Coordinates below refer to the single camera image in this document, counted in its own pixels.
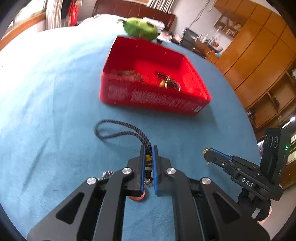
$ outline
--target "wooden headboard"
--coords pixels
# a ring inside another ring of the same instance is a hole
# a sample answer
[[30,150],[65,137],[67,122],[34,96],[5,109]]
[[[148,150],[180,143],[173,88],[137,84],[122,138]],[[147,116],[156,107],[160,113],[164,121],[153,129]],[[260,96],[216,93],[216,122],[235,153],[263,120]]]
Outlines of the wooden headboard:
[[144,4],[123,1],[123,0],[97,0],[94,6],[93,16],[96,14],[112,14],[124,18],[151,18],[162,21],[165,24],[165,29],[170,30],[175,19],[174,14],[164,13],[162,11],[146,7]]

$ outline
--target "electrical cable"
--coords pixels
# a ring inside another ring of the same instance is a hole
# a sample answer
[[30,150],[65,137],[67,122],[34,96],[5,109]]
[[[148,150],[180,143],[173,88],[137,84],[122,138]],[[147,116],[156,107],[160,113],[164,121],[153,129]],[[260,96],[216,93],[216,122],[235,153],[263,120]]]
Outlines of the electrical cable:
[[213,5],[211,6],[211,9],[209,10],[209,12],[213,9],[213,7],[214,7],[214,5],[215,5],[216,2],[217,2],[217,0],[215,0],[215,1],[213,2]]
[[[101,125],[103,123],[112,123],[112,124],[116,124],[116,125],[125,126],[125,127],[128,127],[130,129],[134,130],[135,132],[132,132],[132,131],[122,131],[122,132],[117,132],[117,133],[110,134],[110,135],[107,135],[107,136],[102,136],[102,135],[99,134],[98,127],[99,127],[99,125]],[[141,141],[141,143],[144,145],[144,147],[146,149],[146,154],[148,156],[151,156],[152,155],[151,143],[148,140],[148,138],[146,137],[146,135],[139,128],[137,128],[137,127],[135,127],[135,126],[133,126],[133,125],[131,125],[129,123],[126,123],[126,122],[123,122],[123,121],[118,121],[118,120],[101,120],[101,121],[99,121],[96,124],[94,132],[95,132],[96,136],[100,140],[111,139],[111,138],[115,138],[115,137],[119,137],[119,136],[124,136],[124,135],[132,135],[132,136],[138,138]]]
[[209,2],[210,2],[210,0],[207,0],[207,2],[206,2],[206,4],[205,4],[205,6],[203,7],[203,9],[198,13],[198,15],[197,15],[196,18],[193,20],[193,22],[189,24],[188,28],[190,28],[190,27],[192,26],[192,24],[194,24],[197,20],[200,19],[200,17],[201,17],[201,15],[202,15],[203,11],[205,10],[205,8],[206,8],[207,5],[209,4]]

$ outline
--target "red box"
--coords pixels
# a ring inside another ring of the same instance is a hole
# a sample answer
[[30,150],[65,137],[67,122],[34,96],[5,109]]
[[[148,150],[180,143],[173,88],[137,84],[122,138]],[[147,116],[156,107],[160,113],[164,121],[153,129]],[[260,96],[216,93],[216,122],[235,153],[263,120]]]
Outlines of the red box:
[[[114,70],[134,70],[144,82],[121,80]],[[181,91],[159,87],[154,71],[179,82]],[[118,36],[102,71],[100,99],[105,104],[149,108],[187,115],[197,114],[212,97],[203,80],[183,54],[161,45]]]

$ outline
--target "black braided cord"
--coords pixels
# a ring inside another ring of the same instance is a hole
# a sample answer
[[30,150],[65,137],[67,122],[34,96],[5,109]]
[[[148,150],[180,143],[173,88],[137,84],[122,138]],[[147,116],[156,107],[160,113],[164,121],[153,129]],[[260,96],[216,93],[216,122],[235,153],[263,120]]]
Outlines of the black braided cord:
[[[101,125],[103,123],[113,123],[113,124],[125,126],[125,127],[128,127],[130,129],[134,130],[135,132],[122,131],[122,132],[114,133],[114,134],[107,135],[107,136],[101,136],[99,134],[98,127],[99,127],[99,125]],[[124,136],[124,135],[132,135],[132,136],[138,138],[142,142],[142,144],[144,145],[144,147],[146,149],[146,155],[149,155],[149,156],[152,155],[151,143],[148,140],[148,138],[146,137],[146,135],[139,128],[137,128],[129,123],[126,123],[123,121],[118,121],[118,120],[101,120],[96,124],[94,132],[100,140],[115,138],[115,137]]]

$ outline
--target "green plush toy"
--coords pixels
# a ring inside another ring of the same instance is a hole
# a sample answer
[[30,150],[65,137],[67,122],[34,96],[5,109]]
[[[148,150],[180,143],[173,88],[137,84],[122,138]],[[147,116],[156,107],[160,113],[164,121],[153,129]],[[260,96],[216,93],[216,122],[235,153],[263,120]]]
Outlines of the green plush toy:
[[126,21],[122,21],[124,30],[130,36],[149,41],[157,38],[157,28],[141,18],[128,18]]

